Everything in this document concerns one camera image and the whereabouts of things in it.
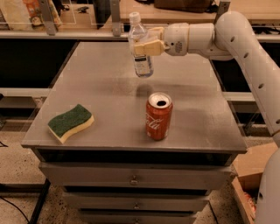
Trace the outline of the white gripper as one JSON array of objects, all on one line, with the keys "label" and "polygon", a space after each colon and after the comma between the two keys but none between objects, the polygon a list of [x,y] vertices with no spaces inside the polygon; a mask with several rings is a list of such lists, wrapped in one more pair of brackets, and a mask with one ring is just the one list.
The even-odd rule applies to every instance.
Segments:
[{"label": "white gripper", "polygon": [[188,49],[190,25],[187,23],[171,24],[168,27],[153,27],[148,30],[150,42],[134,44],[136,55],[159,56],[163,52],[171,56],[185,56]]}]

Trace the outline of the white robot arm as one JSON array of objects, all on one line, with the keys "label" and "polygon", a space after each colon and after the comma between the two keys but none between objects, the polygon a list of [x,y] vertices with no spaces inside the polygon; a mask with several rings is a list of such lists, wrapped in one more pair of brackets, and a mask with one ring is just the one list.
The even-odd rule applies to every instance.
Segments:
[{"label": "white robot arm", "polygon": [[278,224],[280,201],[280,68],[256,38],[249,21],[237,11],[222,14],[214,24],[171,24],[148,30],[131,45],[133,53],[207,59],[235,59],[277,150],[265,166],[259,188],[255,224]]}]

